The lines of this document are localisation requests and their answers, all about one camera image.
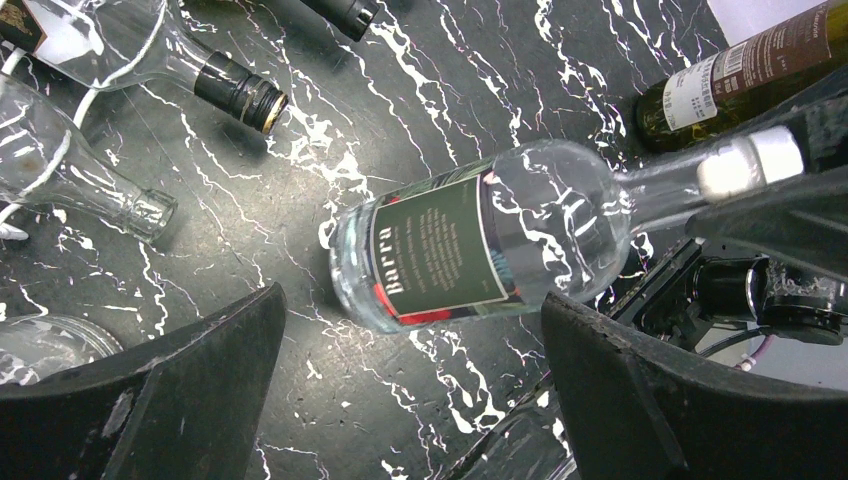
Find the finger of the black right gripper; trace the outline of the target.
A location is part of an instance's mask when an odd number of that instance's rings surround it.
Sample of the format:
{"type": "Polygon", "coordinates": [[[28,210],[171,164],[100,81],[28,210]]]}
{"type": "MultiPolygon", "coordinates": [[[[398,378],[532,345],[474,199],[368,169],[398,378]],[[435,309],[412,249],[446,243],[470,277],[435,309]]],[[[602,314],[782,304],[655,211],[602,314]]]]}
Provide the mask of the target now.
{"type": "Polygon", "coordinates": [[[847,168],[794,177],[709,207],[687,221],[685,232],[845,279],[847,168]]]}
{"type": "Polygon", "coordinates": [[[847,68],[842,66],[765,113],[730,130],[731,135],[783,125],[799,146],[807,174],[847,164],[847,68]]]}

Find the clear square whisky bottle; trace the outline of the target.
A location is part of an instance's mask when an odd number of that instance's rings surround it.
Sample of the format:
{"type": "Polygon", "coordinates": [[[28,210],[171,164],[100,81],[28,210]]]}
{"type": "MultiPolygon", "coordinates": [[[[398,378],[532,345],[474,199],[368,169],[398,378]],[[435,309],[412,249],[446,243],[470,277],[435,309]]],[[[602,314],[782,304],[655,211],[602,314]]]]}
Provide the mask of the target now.
{"type": "Polygon", "coordinates": [[[272,82],[194,38],[176,1],[6,1],[1,37],[97,91],[167,80],[264,135],[288,104],[272,82]]]}

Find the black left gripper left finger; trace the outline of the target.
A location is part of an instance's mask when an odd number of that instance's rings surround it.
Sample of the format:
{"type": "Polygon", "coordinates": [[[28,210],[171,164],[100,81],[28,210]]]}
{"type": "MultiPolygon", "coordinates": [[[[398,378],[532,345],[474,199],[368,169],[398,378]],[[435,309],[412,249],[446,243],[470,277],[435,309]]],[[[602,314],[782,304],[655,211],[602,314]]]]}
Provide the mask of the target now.
{"type": "Polygon", "coordinates": [[[241,479],[286,324],[283,288],[1,389],[5,479],[241,479]]]}

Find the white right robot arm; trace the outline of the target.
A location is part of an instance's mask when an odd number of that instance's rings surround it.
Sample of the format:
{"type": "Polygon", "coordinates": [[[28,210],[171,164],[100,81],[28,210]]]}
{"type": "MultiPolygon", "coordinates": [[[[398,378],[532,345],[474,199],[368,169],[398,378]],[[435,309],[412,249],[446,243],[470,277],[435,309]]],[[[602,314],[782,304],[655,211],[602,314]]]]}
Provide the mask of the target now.
{"type": "Polygon", "coordinates": [[[847,71],[766,118],[785,126],[803,176],[714,207],[689,224],[722,247],[678,244],[611,317],[685,350],[721,323],[735,342],[779,336],[840,345],[847,336],[847,71]]]}

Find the clear tall open-neck bottle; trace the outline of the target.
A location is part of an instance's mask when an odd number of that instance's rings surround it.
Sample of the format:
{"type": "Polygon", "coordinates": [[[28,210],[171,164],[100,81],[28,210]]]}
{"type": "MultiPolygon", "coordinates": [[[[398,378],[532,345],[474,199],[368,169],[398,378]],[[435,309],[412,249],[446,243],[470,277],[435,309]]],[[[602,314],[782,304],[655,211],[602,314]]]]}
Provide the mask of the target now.
{"type": "Polygon", "coordinates": [[[68,152],[26,205],[64,205],[104,219],[145,243],[157,240],[172,219],[177,200],[160,190],[142,188],[99,159],[72,119],[60,112],[61,119],[69,121],[68,152]]]}

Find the dark green wine bottle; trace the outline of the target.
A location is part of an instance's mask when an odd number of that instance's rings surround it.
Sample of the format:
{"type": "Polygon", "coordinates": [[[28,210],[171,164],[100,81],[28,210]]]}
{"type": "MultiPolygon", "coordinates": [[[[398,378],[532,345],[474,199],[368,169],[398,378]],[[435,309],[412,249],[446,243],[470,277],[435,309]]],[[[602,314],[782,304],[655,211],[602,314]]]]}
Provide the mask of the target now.
{"type": "Polygon", "coordinates": [[[372,0],[302,0],[302,3],[354,42],[361,40],[381,10],[372,0]]]}

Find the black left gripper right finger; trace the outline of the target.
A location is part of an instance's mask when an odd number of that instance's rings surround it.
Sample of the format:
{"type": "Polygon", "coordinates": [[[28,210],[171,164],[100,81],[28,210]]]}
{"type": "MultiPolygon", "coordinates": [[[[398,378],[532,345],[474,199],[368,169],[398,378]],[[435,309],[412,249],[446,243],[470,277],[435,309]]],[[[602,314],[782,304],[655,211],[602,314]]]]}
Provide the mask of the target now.
{"type": "Polygon", "coordinates": [[[549,294],[545,355],[583,479],[843,479],[847,395],[745,373],[549,294]]]}

